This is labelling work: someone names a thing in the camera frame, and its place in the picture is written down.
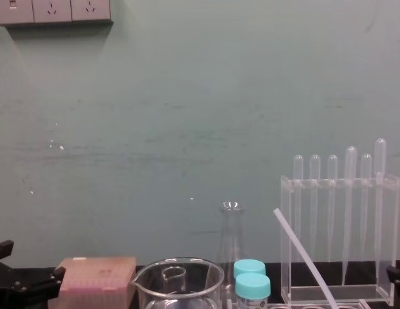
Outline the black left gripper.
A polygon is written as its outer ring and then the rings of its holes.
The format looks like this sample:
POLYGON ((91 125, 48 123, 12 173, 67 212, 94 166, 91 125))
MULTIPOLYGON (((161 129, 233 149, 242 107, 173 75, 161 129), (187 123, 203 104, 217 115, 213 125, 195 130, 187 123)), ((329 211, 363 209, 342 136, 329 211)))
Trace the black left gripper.
MULTIPOLYGON (((0 242, 0 259, 12 254, 14 242, 0 242)), ((66 269, 12 268, 0 262, 0 308, 29 308, 59 296, 66 269)))

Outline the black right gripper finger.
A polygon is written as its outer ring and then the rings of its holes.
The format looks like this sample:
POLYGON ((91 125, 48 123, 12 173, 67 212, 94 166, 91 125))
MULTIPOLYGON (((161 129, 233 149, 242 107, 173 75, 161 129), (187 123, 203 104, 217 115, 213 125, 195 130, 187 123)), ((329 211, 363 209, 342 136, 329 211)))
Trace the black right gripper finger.
POLYGON ((387 266, 386 273, 390 282, 394 284, 397 293, 400 294, 400 269, 394 266, 387 266))

